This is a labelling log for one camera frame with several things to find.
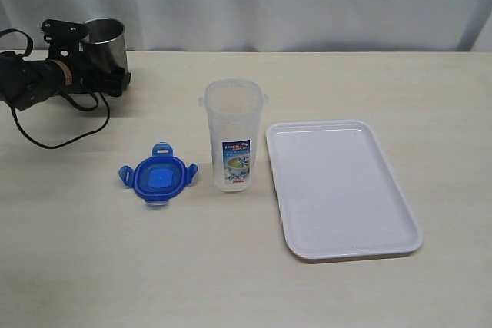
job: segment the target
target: clear plastic container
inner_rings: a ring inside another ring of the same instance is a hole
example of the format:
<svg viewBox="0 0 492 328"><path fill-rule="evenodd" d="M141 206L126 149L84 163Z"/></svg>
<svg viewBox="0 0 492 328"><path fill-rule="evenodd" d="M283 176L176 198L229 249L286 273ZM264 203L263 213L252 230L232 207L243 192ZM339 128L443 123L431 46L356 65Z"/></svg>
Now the clear plastic container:
<svg viewBox="0 0 492 328"><path fill-rule="evenodd" d="M266 100L257 84L241 78L212 82L200 100L207 109L215 186L223 191L251 185Z"/></svg>

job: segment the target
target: tray rim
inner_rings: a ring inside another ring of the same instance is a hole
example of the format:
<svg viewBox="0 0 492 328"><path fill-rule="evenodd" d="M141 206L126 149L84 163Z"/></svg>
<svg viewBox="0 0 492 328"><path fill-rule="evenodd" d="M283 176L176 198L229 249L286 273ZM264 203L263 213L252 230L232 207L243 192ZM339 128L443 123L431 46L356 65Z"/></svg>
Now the tray rim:
<svg viewBox="0 0 492 328"><path fill-rule="evenodd" d="M276 183L276 173L275 173L275 159L274 155L271 154L272 150L272 135L274 134L273 131L281 128L281 127L293 127L293 126L305 126L305 125L329 125L329 124L360 124L365 126L367 129L369 135L371 136L372 140L374 141L376 148L379 150L381 157L383 158L384 165L387 168L387 171L389 175L391 176L391 179L393 180L395 187L397 188L397 191L399 195L401 196L403 205L405 207L405 210L408 213L410 222L413 224L416 234L415 234L415 241L408 245L407 247L402 246L402 247L392 247L392 248L387 248L386 250L375 250L375 251L360 251L360 252L345 252L345 253L324 253L324 254L318 254L318 255L312 255L305 253L303 250L299 250L297 248L297 245L292 239L291 232L288 228L287 225L287 214L284 206L281 204L279 193L277 186L275 185ZM271 167L271 173L272 177L274 180L274 187L275 187L275 194L277 198L277 204L278 204L278 209L280 211L281 215L281 223L282 223L282 229L284 231L284 239L285 243L287 244L289 250L296 255L297 257L300 257L301 259L305 260L333 260L333 259L345 259L345 258L358 258L358 257L377 257L377 256L391 256L391 255L405 255L409 253L413 253L420 249L424 243L424 233L421 229L420 224L417 222L417 218L414 215L414 212L412 211L412 208L410 207L407 197L405 193L403 192L403 188L401 187L400 181L398 180L394 169L391 166L390 161L388 160L386 154L384 153L383 148L381 147L381 144L379 140L377 139L377 135L374 133L374 130L372 127L364 122L360 121L357 119L337 119L337 120L326 120L326 121L285 121L285 122L278 122L278 123L273 123L271 124L268 129L266 130L265 133L266 136L266 141L267 141L267 149L268 149L268 160L270 161L270 167Z"/></svg>

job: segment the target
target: plastic tray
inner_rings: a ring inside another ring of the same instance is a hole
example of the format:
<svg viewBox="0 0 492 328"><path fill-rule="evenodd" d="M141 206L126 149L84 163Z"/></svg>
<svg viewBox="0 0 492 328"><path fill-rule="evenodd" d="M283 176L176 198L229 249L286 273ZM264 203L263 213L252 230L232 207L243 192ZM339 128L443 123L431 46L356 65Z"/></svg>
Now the plastic tray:
<svg viewBox="0 0 492 328"><path fill-rule="evenodd" d="M274 124L267 143L293 253L323 260L411 253L421 246L422 231L367 124Z"/></svg>

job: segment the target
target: blue lid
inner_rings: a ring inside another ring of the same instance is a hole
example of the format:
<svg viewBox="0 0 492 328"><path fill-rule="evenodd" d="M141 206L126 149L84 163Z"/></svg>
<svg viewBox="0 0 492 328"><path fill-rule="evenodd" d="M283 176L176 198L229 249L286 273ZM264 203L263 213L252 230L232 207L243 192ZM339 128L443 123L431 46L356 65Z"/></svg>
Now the blue lid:
<svg viewBox="0 0 492 328"><path fill-rule="evenodd" d="M165 203L188 186L197 173L198 167L186 167L173 156L171 145L160 142L152 149L152 156L142 161L135 170L125 165L118 174L123 183L132 187L135 193L152 206Z"/></svg>

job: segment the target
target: light wood table surface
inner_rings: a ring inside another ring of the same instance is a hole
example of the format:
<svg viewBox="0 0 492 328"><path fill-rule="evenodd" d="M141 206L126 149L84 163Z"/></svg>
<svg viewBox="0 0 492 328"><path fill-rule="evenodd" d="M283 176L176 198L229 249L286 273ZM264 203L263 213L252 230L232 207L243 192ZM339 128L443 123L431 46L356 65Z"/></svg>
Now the light wood table surface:
<svg viewBox="0 0 492 328"><path fill-rule="evenodd" d="M44 52L35 57L45 58ZM130 52L131 88L101 133L45 151L0 106L0 327L492 326L492 54ZM270 98L254 184L214 188L217 78ZM97 127L59 98L20 114L54 144ZM376 132L424 232L409 257L307 264L284 244L264 142L281 121ZM149 210L118 179L167 141L194 187Z"/></svg>

